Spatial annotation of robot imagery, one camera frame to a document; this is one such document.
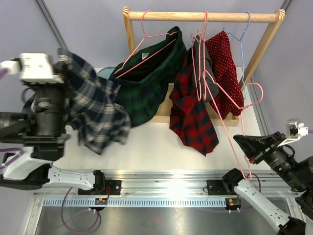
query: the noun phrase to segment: clothes hanger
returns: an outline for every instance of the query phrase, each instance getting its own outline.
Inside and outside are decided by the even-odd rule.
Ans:
[[[207,14],[207,11],[205,11],[204,12],[204,22],[207,22],[207,21],[208,21],[208,14]],[[194,78],[195,78],[198,101],[200,101],[202,98],[202,93],[201,93],[201,63],[199,63],[199,68],[198,68],[199,69],[199,76],[197,79],[196,78],[195,59],[194,59],[194,53],[193,53],[193,45],[194,45],[195,41],[197,41],[199,43],[199,49],[198,49],[199,54],[198,54],[198,56],[199,56],[199,61],[201,61],[201,42],[202,41],[205,42],[205,33],[206,33],[206,24],[204,23],[203,27],[202,27],[202,31],[198,30],[198,32],[197,32],[197,34],[200,36],[199,40],[197,39],[197,37],[193,33],[191,34],[191,38],[192,38],[191,55],[192,55],[192,64],[194,67]],[[206,90],[204,91],[203,98],[206,99]]]
[[[244,77],[245,77],[245,63],[244,63],[244,51],[243,51],[243,38],[244,38],[244,35],[246,33],[246,30],[248,29],[249,27],[249,24],[250,24],[250,21],[251,21],[251,14],[250,12],[246,12],[249,14],[249,22],[248,24],[246,25],[246,28],[245,30],[243,31],[240,39],[238,39],[237,37],[235,37],[235,35],[233,35],[231,32],[228,31],[228,29],[226,27],[223,28],[223,30],[226,30],[226,33],[227,34],[230,34],[231,36],[233,36],[237,41],[240,42],[240,49],[241,49],[241,59],[242,59],[242,70],[243,70],[243,77],[242,77],[242,82],[243,82],[243,85],[245,87],[245,97],[244,97],[244,100],[246,99],[246,83],[244,82]]]
[[[204,17],[204,26],[203,26],[203,31],[202,31],[202,33],[201,33],[201,36],[202,36],[202,37],[201,37],[201,39],[200,39],[200,41],[202,41],[202,43],[203,43],[203,54],[205,53],[205,50],[206,50],[206,47],[205,47],[205,33],[206,33],[206,28],[207,28],[207,23],[208,23],[208,12],[205,11],[204,13],[205,13],[205,17]],[[239,168],[240,168],[240,170],[241,170],[241,173],[242,173],[244,179],[250,181],[250,180],[252,180],[252,172],[251,172],[250,163],[249,163],[248,159],[247,159],[246,156],[245,156],[245,161],[246,161],[246,163],[247,163],[247,165],[248,165],[248,169],[249,169],[249,173],[250,173],[250,177],[249,177],[249,179],[248,179],[248,178],[245,176],[245,174],[244,174],[244,171],[243,171],[243,169],[242,169],[242,167],[241,167],[241,164],[240,164],[240,162],[239,162],[238,156],[237,156],[237,154],[236,154],[236,152],[235,152],[234,146],[233,146],[233,144],[232,144],[232,142],[231,142],[231,139],[230,139],[229,133],[228,133],[228,131],[227,131],[226,125],[225,125],[225,123],[224,123],[224,121],[223,121],[223,119],[222,119],[221,113],[220,113],[220,111],[219,111],[219,109],[218,109],[218,107],[217,107],[217,104],[216,104],[215,99],[214,99],[214,97],[213,97],[213,95],[212,95],[212,93],[211,93],[211,90],[210,90],[210,88],[209,88],[209,86],[208,86],[208,84],[207,84],[207,82],[206,82],[206,80],[205,80],[206,74],[208,74],[208,76],[211,78],[213,84],[217,85],[217,86],[220,88],[220,92],[222,91],[238,109],[241,109],[241,110],[242,110],[242,111],[241,111],[241,124],[242,124],[242,129],[243,129],[243,135],[245,135],[245,126],[244,126],[244,122],[243,122],[243,112],[244,112],[245,109],[247,109],[247,108],[249,108],[249,107],[251,107],[251,106],[253,106],[253,105],[255,105],[255,104],[258,104],[258,103],[260,103],[260,102],[262,101],[263,95],[264,95],[263,88],[261,87],[260,84],[255,83],[255,82],[252,82],[252,83],[247,84],[247,86],[257,85],[257,86],[260,88],[260,90],[261,90],[261,98],[260,98],[260,100],[258,100],[257,102],[254,102],[254,103],[249,104],[249,105],[244,106],[244,107],[239,107],[239,106],[237,105],[237,103],[229,96],[229,94],[228,94],[216,81],[214,81],[212,75],[206,70],[205,60],[203,60],[202,79],[204,80],[203,82],[204,82],[205,93],[206,93],[206,91],[208,91],[209,94],[210,94],[210,96],[211,96],[211,98],[212,98],[212,101],[213,101],[213,103],[214,103],[214,105],[215,105],[215,108],[216,108],[216,110],[217,110],[217,112],[218,112],[218,115],[219,115],[219,117],[220,117],[220,119],[221,119],[221,121],[222,121],[222,124],[223,124],[224,130],[225,130],[225,132],[226,132],[228,141],[229,141],[229,143],[230,143],[231,149],[232,149],[232,151],[233,151],[233,153],[234,153],[234,155],[235,155],[236,161],[237,161],[237,163],[238,163],[238,166],[239,166]]]
[[[120,69],[118,69],[114,74],[117,74],[119,71],[121,71],[125,64],[127,63],[127,61],[129,61],[129,59],[135,54],[135,52],[137,51],[137,49],[141,46],[141,44],[143,43],[143,41],[146,39],[146,38],[153,38],[153,37],[159,37],[159,36],[165,36],[165,35],[169,35],[169,36],[172,36],[173,34],[175,33],[178,33],[177,32],[173,32],[173,33],[163,33],[163,34],[158,34],[158,35],[151,35],[151,36],[147,36],[146,34],[146,31],[145,31],[145,28],[143,26],[143,17],[148,13],[148,12],[151,12],[150,10],[149,11],[146,11],[145,13],[143,13],[142,17],[141,17],[141,28],[142,28],[142,32],[143,32],[143,39],[141,40],[141,42],[139,43],[139,45],[135,48],[135,50],[130,54],[130,56],[127,58],[127,60],[123,63],[122,67]],[[138,67],[139,65],[141,65],[142,63],[146,62],[147,60],[149,60],[150,58],[152,58],[153,56],[155,56],[156,54],[158,54],[160,51],[162,51],[163,49],[165,49],[166,47],[168,47],[170,44],[172,44],[176,39],[174,39],[173,41],[171,41],[170,43],[168,43],[165,47],[163,47],[162,49],[158,50],[157,52],[155,52],[153,55],[151,56],[148,56],[146,59],[144,59],[143,61],[141,61],[139,64],[135,65],[134,67],[132,67],[131,69],[127,70],[126,72],[122,73],[121,75],[119,75],[117,78],[120,78],[121,76],[125,75],[126,73],[128,73],[129,71],[133,70],[134,68]]]

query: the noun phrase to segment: green plaid shirt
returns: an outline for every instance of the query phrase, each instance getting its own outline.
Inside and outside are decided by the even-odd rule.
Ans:
[[[132,127],[153,118],[165,99],[168,84],[175,81],[181,69],[186,47],[182,41],[181,30],[175,26],[168,31],[173,32],[178,33],[167,35],[164,41],[140,50],[129,59],[123,70],[114,74],[123,65],[119,64],[109,78],[121,85],[115,103],[124,106],[131,118]],[[159,52],[155,56],[149,58],[157,51]],[[146,62],[116,78],[143,60]]]

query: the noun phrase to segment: red plaid shirt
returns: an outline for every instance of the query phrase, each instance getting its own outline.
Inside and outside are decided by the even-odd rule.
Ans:
[[[213,65],[213,74],[216,81],[229,94],[239,107],[244,106],[244,96],[237,80],[236,66],[231,57],[230,43],[225,31],[220,32],[205,42]],[[239,116],[241,110],[236,108],[230,99],[220,89],[214,98],[224,120],[229,113]],[[210,105],[217,112],[213,101]]]
[[[170,94],[173,101],[170,129],[180,137],[184,145],[205,155],[213,151],[219,140],[205,104],[202,100],[198,101],[196,89],[191,84],[192,73],[189,50]]]

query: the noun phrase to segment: shirt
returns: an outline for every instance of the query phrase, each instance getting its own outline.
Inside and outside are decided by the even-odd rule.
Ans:
[[[93,67],[70,51],[58,50],[65,78],[74,93],[67,103],[68,124],[78,130],[79,142],[101,154],[112,141],[126,143],[131,121],[123,106],[114,103],[120,86],[96,75]]]
[[[115,74],[123,65],[119,64],[109,78],[121,85],[115,101],[125,107],[132,127],[142,125],[153,118],[159,105],[165,100],[168,84],[175,81],[181,68],[186,47],[180,29],[175,26],[168,31],[169,34],[173,32],[177,33],[167,35],[164,41],[138,51],[124,68]],[[116,78],[142,61],[145,62]]]
[[[205,155],[213,151],[219,140],[205,104],[198,101],[196,88],[191,83],[192,73],[191,50],[188,50],[170,94],[173,101],[170,129],[184,145]]]
[[[227,33],[222,31],[207,40],[205,44],[212,60],[213,73],[216,81],[239,107],[243,107],[244,96],[238,85],[236,66],[231,57],[230,43]],[[222,90],[220,90],[214,100],[221,113],[222,119],[225,119],[229,113],[232,113],[234,116],[240,115],[241,110],[235,107]],[[214,111],[217,112],[213,101],[210,101],[210,105]]]

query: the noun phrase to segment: clothing tag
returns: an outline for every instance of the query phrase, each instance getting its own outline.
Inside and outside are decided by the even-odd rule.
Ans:
[[[141,59],[144,60],[145,58],[147,58],[149,55],[149,53],[142,53],[141,54]]]

